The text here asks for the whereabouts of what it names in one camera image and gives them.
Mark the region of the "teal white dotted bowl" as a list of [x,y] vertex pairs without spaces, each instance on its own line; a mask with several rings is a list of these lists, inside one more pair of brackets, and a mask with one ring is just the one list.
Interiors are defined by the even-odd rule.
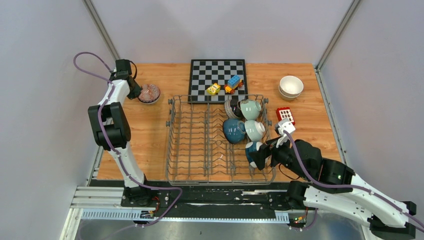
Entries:
[[253,157],[251,156],[251,153],[257,152],[260,149],[260,146],[262,146],[263,143],[259,142],[259,141],[252,141],[252,142],[248,142],[245,145],[245,156],[246,159],[249,163],[249,165],[252,168],[257,168],[257,164],[255,163]]

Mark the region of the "blue zigzag bowl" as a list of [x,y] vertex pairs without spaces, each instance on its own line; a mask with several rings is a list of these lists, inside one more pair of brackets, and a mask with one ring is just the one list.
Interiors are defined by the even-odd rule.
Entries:
[[138,100],[155,100],[159,99],[161,96],[160,88],[155,84],[143,84],[141,86],[140,95],[138,96]]

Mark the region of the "dark teal glazed bowl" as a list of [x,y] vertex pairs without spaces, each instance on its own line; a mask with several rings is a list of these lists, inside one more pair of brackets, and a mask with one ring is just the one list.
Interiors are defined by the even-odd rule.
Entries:
[[222,123],[222,131],[227,141],[233,145],[242,142],[247,135],[245,123],[235,118],[226,119]]

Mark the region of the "beige floral bowl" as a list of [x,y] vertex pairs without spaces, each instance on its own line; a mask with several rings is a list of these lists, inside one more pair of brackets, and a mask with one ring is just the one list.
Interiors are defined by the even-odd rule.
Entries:
[[284,91],[282,91],[280,88],[278,89],[278,91],[279,91],[279,95],[280,95],[280,97],[283,99],[283,100],[285,100],[285,101],[289,101],[289,102],[291,102],[291,101],[294,101],[297,97],[299,97],[301,94],[299,93],[299,94],[296,94],[296,95],[294,95],[294,96],[288,96],[288,95],[285,95],[285,92]]

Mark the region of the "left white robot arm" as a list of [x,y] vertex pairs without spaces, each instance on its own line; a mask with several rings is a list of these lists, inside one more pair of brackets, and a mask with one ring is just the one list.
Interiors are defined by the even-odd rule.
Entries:
[[143,185],[145,174],[132,152],[131,128],[123,109],[125,99],[139,97],[142,90],[135,81],[137,73],[132,72],[133,65],[128,59],[116,60],[107,81],[108,89],[98,105],[88,108],[88,116],[96,144],[113,157],[123,176],[122,198],[146,207],[152,203],[153,193]]

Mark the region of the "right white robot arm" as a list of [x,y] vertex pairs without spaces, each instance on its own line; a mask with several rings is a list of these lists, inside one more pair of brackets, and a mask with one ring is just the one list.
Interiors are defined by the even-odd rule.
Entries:
[[276,146],[277,139],[266,143],[250,142],[245,155],[251,166],[263,170],[285,167],[304,181],[293,179],[283,203],[292,209],[318,209],[353,220],[383,240],[413,240],[424,224],[414,216],[412,201],[392,199],[372,187],[342,162],[322,157],[321,150],[297,139]]

